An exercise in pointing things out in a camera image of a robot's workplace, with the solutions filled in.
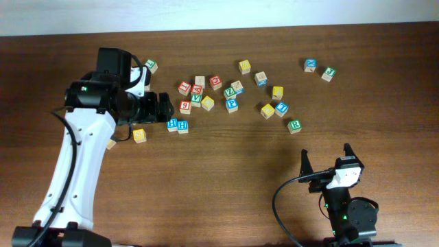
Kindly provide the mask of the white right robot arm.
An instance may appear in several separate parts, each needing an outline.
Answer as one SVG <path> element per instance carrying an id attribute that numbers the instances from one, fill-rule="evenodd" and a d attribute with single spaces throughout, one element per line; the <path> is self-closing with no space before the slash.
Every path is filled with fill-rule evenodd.
<path id="1" fill-rule="evenodd" d="M 373 242 L 377 235 L 379 205 L 368 198 L 351 197 L 349 189 L 360 182 L 364 164 L 352 147 L 344 144 L 344 156 L 327 170 L 315 172 L 308 151 L 301 151 L 300 183 L 309 185 L 309 193 L 320 193 L 326 204 L 333 237 L 325 246 L 398 246 L 396 242 Z"/>

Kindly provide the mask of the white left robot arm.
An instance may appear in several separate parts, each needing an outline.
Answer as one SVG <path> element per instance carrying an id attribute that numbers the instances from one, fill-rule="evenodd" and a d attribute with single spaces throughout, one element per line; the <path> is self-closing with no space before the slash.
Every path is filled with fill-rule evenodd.
<path id="1" fill-rule="evenodd" d="M 47 195 L 31 226 L 18 226 L 13 246 L 113 246 L 93 232 L 93 203 L 100 169 L 119 126 L 163 123 L 174 107 L 167 93 L 146 91 L 157 70 L 128 51 L 101 47 L 94 71 L 66 90 L 62 110 L 51 113 L 64 136 Z"/>

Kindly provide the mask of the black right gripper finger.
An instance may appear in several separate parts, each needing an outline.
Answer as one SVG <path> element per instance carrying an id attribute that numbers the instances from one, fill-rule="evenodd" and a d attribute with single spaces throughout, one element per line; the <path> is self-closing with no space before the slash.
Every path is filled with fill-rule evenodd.
<path id="1" fill-rule="evenodd" d="M 300 180 L 299 183 L 308 183 L 311 178 L 310 175 L 313 174 L 313 169 L 308 157 L 308 151 L 305 149 L 301 150 L 301 162 L 300 162 Z"/>
<path id="2" fill-rule="evenodd" d="M 355 163 L 358 163 L 362 169 L 364 168 L 364 164 L 360 161 L 360 159 L 354 153 L 354 151 L 349 143 L 344 144 L 344 153 L 345 153 L 345 157 L 353 156 L 354 157 L 353 161 Z"/>

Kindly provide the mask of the green R block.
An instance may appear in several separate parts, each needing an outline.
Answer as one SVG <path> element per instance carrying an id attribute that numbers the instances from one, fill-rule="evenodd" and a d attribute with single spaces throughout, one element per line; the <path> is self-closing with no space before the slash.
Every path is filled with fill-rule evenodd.
<path id="1" fill-rule="evenodd" d="M 294 134 L 302 130 L 302 124 L 299 119 L 291 120 L 288 123 L 287 128 L 290 134 Z"/>

